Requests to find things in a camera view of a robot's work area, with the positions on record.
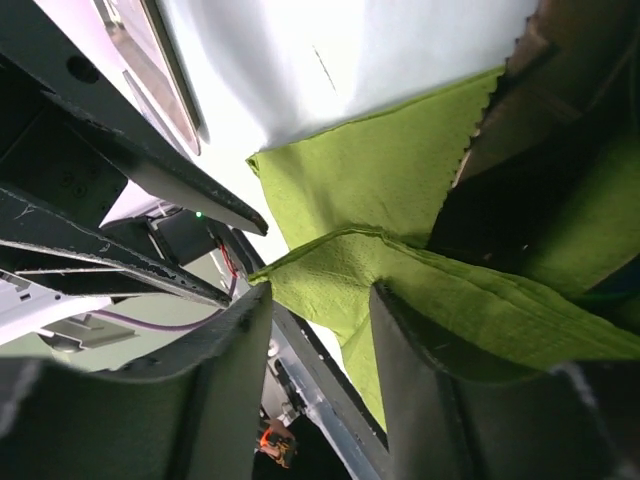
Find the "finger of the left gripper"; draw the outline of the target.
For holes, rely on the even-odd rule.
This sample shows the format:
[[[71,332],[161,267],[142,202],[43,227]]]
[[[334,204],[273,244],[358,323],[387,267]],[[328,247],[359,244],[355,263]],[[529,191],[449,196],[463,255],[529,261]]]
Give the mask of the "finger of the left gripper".
[[[182,268],[79,225],[7,187],[1,189],[1,270],[70,296],[169,293],[208,305],[231,303],[226,292]]]
[[[68,70],[81,51],[33,1],[1,4],[1,53],[67,111],[73,128],[148,194],[257,235],[267,222],[251,206],[179,153],[105,77],[93,83]]]

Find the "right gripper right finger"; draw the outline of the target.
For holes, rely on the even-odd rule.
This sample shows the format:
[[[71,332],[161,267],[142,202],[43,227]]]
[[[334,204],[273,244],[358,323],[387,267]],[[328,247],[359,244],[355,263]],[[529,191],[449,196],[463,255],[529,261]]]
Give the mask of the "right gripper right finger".
[[[387,285],[369,297],[399,479],[635,479],[639,365],[522,369],[422,315]]]

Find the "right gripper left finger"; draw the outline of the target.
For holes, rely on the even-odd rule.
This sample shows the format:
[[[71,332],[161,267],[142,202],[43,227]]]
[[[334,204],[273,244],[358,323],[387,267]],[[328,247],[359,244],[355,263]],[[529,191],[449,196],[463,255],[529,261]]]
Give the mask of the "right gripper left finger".
[[[268,284],[117,371],[1,362],[5,479],[247,479],[271,332]]]

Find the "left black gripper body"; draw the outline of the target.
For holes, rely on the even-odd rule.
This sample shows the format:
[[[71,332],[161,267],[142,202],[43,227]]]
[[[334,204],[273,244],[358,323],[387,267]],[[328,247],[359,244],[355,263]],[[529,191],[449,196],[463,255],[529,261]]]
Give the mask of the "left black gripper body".
[[[126,177],[72,129],[42,86],[1,58],[1,181],[84,225],[99,225]]]

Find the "green paper napkin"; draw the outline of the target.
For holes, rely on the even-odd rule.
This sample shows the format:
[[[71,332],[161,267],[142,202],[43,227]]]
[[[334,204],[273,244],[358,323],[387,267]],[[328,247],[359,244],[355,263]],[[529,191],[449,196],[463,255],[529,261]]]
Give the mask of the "green paper napkin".
[[[336,335],[378,422],[376,282],[501,360],[435,345],[441,365],[476,381],[639,356],[638,283],[596,289],[639,253],[628,87],[557,127],[525,109],[523,126],[478,129],[502,77],[490,70],[249,159],[288,246],[251,280]]]

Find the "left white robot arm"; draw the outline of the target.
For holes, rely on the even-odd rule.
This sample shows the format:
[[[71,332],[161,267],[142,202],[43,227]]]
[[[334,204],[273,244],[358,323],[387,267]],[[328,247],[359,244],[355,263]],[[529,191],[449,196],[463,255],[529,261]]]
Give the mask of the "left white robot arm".
[[[261,215],[179,153],[33,1],[1,5],[1,339],[113,298],[230,296],[102,221],[134,182],[263,235]]]

